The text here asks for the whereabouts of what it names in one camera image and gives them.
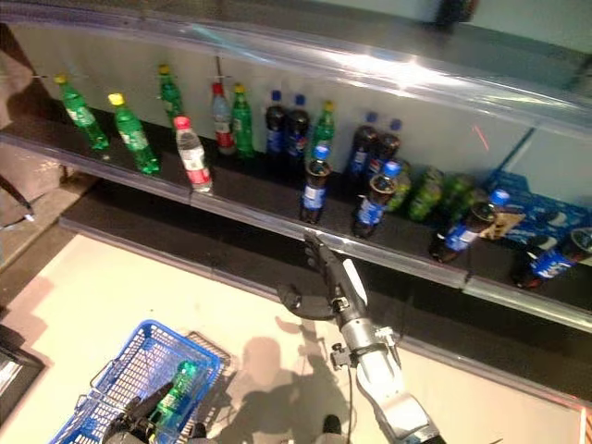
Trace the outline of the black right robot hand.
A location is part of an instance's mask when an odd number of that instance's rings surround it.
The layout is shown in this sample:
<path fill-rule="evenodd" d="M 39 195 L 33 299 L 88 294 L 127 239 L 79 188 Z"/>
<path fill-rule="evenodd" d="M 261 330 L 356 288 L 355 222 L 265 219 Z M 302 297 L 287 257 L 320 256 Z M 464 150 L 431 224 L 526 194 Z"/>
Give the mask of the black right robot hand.
<path fill-rule="evenodd" d="M 312 231 L 304 233 L 308 263 L 323 278 L 327 293 L 305 295 L 292 284 L 279 284 L 277 296 L 294 315 L 313 321 L 335 320 L 340 327 L 368 316 L 366 302 L 353 285 L 345 265 Z"/>

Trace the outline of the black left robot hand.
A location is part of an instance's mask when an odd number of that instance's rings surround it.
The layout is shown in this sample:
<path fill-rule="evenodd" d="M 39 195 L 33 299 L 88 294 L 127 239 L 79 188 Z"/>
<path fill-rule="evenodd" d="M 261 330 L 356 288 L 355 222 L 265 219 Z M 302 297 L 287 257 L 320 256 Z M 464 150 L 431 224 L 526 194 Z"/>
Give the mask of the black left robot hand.
<path fill-rule="evenodd" d="M 142 399 L 133 398 L 107 426 L 102 443 L 176 443 L 189 421 L 172 381 Z"/>

